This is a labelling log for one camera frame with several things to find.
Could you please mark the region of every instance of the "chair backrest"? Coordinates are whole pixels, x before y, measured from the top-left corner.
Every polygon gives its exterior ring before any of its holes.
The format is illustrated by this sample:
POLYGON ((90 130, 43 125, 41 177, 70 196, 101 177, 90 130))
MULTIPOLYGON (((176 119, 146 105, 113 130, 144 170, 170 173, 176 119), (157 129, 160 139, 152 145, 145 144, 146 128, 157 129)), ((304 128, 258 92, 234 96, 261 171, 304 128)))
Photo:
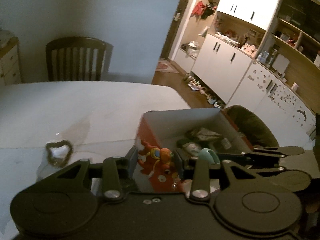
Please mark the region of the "chair backrest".
POLYGON ((100 81, 107 44, 87 37, 67 37, 46 46, 49 81, 100 81))

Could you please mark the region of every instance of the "teal object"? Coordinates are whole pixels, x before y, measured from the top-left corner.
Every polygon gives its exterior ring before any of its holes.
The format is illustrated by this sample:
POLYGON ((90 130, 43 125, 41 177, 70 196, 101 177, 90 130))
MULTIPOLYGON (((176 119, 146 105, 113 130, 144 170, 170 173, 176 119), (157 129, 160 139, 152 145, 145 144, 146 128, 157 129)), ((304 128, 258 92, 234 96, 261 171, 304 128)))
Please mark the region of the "teal object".
POLYGON ((217 156, 217 154, 208 148, 202 149, 199 154, 198 154, 198 158, 200 160, 206 160, 208 161, 209 164, 219 164, 220 160, 217 156))

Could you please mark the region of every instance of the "white dresser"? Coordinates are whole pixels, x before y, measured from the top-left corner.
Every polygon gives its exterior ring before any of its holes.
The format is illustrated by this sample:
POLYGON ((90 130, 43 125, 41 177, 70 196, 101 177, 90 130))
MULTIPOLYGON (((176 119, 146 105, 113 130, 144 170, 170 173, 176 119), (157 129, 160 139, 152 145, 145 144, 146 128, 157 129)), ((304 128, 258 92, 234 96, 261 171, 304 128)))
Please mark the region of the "white dresser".
POLYGON ((0 86, 21 83, 18 38, 13 37, 0 49, 0 86))

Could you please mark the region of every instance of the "bolt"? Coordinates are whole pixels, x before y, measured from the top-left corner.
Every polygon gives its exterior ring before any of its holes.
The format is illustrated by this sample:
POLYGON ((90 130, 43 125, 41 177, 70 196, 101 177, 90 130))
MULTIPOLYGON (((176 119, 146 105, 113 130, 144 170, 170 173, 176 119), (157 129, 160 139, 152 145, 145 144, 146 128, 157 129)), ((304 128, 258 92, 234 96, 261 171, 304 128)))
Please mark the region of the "bolt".
POLYGON ((197 189, 192 192, 192 195, 197 198, 205 198, 209 195, 209 193, 206 190, 197 189))
POLYGON ((106 198, 119 198, 121 193, 117 190, 108 190, 104 193, 106 198))
POLYGON ((150 204, 152 204, 152 201, 150 199, 145 199, 143 201, 143 203, 146 204, 146 205, 150 205, 150 204))
POLYGON ((152 202, 158 203, 158 202, 161 202, 161 199, 156 197, 152 199, 152 202))

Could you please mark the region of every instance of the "white wall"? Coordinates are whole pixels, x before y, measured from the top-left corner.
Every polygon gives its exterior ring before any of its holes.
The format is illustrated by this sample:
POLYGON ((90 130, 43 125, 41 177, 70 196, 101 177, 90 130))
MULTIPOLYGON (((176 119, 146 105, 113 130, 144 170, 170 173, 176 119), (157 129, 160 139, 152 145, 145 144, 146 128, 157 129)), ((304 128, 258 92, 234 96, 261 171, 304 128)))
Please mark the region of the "white wall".
POLYGON ((113 46, 104 80, 150 83, 178 2, 0 0, 0 27, 20 40, 24 82, 47 81, 48 42, 78 35, 113 46))

